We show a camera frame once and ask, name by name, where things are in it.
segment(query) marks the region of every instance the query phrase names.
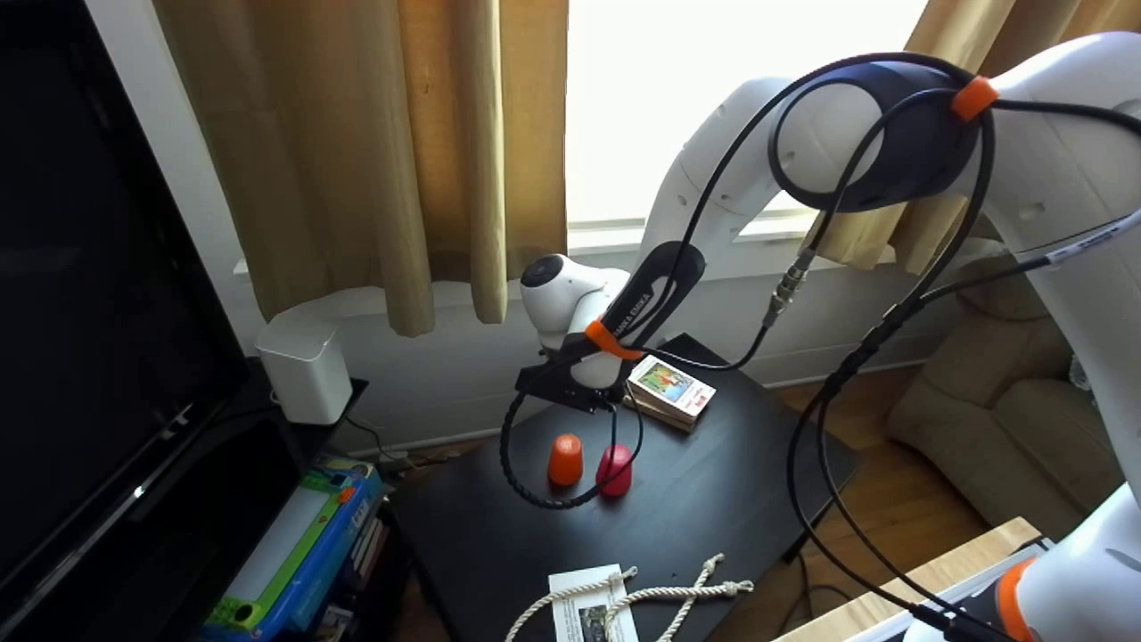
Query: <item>black monitor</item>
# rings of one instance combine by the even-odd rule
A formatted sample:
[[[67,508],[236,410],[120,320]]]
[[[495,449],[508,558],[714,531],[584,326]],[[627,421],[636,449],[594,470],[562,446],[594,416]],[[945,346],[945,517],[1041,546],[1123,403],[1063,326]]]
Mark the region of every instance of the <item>black monitor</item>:
[[[174,467],[243,376],[85,4],[0,0],[0,625]]]

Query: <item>white device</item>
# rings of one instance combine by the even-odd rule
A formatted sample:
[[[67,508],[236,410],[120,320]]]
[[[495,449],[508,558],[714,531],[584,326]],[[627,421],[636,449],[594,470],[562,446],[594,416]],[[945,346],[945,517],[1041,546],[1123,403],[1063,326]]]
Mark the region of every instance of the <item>white device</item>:
[[[334,326],[278,313],[258,336],[258,358],[291,423],[337,423],[351,401],[351,382]]]
[[[917,118],[903,124],[904,118],[899,114],[912,109],[920,101],[937,102],[937,94],[967,94],[972,80],[947,67],[952,65],[933,65],[931,74],[917,70],[909,80],[899,65],[841,62],[836,67],[828,67],[828,74],[816,74],[816,87],[741,87],[676,152],[660,187],[643,256],[684,237],[679,250],[669,256],[693,256],[693,265],[714,262],[719,246],[777,195],[777,181],[795,201],[819,207],[819,191],[845,187],[841,174],[848,172],[848,160],[860,160],[855,146],[861,146],[861,139],[871,146],[848,174],[848,195],[861,207],[931,191],[971,191],[975,168],[993,160],[985,213],[1019,262],[1043,256],[1047,265],[1059,265],[1035,270],[1030,283],[1084,365],[1128,481],[1054,550],[1017,573],[1004,573],[993,594],[981,594],[975,605],[990,602],[990,612],[985,612],[989,630],[972,635],[1136,638],[1141,237],[1128,233],[1141,207],[1141,37],[1101,32],[1050,45],[989,83],[993,102],[981,102],[981,109],[971,109],[967,118],[955,102],[959,122],[945,118],[952,109],[928,109],[928,122]],[[975,114],[985,114],[990,124],[989,133],[993,133],[993,157],[985,157],[975,146],[959,146]],[[714,172],[719,172],[719,181],[706,201],[696,237],[689,237],[693,203],[703,201],[703,187]],[[523,287],[540,287],[549,300],[549,290],[561,290],[561,270],[544,273],[549,277]],[[568,266],[568,273],[573,273],[573,291],[582,295],[588,270]],[[544,366],[531,366],[533,382],[540,376],[540,382],[562,382],[562,388],[568,382],[588,388],[615,385],[615,378],[603,385],[573,378],[573,365],[613,359],[606,372],[621,376],[625,366],[615,365],[627,359],[625,353],[644,346],[650,332],[684,295],[684,290],[675,290],[675,273],[676,266],[669,262],[651,266],[643,265],[625,291],[615,291],[599,319],[606,326],[603,339],[615,348],[594,341],[599,332],[582,336],[582,320],[571,326],[573,309],[561,313],[562,320],[544,313],[540,341],[552,346],[556,329],[562,326],[562,346]],[[523,295],[523,303],[529,313],[533,313],[533,303],[540,306],[540,300],[531,295]]]

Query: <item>books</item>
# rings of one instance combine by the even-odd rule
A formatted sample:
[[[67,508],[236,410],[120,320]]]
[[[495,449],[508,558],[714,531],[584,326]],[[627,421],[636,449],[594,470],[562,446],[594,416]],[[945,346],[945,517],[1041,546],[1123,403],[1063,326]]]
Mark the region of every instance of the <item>books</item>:
[[[636,365],[625,403],[636,413],[693,432],[714,392],[714,385],[650,353]]]
[[[382,479],[369,464],[323,459],[300,481],[300,487],[305,493],[294,495],[316,493],[321,511],[305,511],[305,517],[300,523],[288,523],[285,531],[316,536],[304,539],[305,546],[294,546],[294,536],[288,536],[281,546],[274,542],[281,539],[281,528],[272,528],[263,542],[274,542],[272,550],[285,553],[268,558],[258,550],[247,561],[223,598],[214,605],[203,638],[278,638],[281,630],[305,630],[321,612],[321,602],[332,592],[343,565],[350,561],[356,536],[365,531],[365,523],[369,523],[382,495]],[[258,584],[272,584],[272,592],[261,587],[254,592],[258,598],[249,598],[243,587],[249,584],[249,579],[258,579]]]

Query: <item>power strip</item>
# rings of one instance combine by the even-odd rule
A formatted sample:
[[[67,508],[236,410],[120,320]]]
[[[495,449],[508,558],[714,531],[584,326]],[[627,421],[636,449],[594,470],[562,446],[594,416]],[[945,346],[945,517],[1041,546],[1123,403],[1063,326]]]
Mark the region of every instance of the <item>power strip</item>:
[[[549,573],[556,642],[638,642],[636,612],[621,609],[611,628],[611,605],[627,598],[621,566],[582,566]]]

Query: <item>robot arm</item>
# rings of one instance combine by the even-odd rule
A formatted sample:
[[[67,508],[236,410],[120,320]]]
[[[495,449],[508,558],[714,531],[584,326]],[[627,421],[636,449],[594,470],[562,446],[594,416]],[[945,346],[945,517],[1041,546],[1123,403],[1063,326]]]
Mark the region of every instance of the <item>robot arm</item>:
[[[703,277],[706,256],[737,239],[777,195],[782,187],[765,172],[764,146],[769,122],[757,128],[748,122],[784,87],[777,80],[744,83],[684,144],[657,191],[636,273],[593,270],[571,256],[540,256],[523,270],[520,295],[544,365],[520,372],[520,392],[584,410],[593,392],[625,378],[625,365]],[[693,224],[714,172],[719,172],[715,191],[706,195],[703,220]]]
[[[1030,283],[1090,378],[1128,485],[1050,553],[971,605],[1004,638],[1134,638],[1141,239],[1123,233],[1141,220],[1136,67],[1141,37],[1111,32],[1030,57],[990,83],[993,96],[981,109],[967,94],[971,74],[947,65],[845,62],[786,87],[744,87],[675,160],[651,203],[644,262],[627,283],[582,277],[588,270],[571,262],[529,270],[523,303],[540,319],[544,365],[529,366],[517,388],[593,405],[697,283],[706,256],[777,190],[828,213],[871,210],[971,191],[972,172],[962,168],[972,164],[990,178],[985,213],[1003,243],[1022,265],[1067,262]],[[975,149],[975,122],[990,124],[993,149]]]
[[[593,295],[578,295],[588,266],[568,256],[529,266],[523,306],[540,336],[544,365],[523,366],[517,388],[562,405],[593,405],[594,392],[613,392],[638,348],[703,277],[706,262],[737,239],[782,190],[819,210],[865,210],[945,190],[972,149],[972,128],[942,102],[912,96],[947,96],[959,87],[962,70],[947,65],[855,62],[798,83],[760,80],[734,89],[669,164],[638,270],[625,290],[613,291],[611,277],[603,290],[594,277]]]

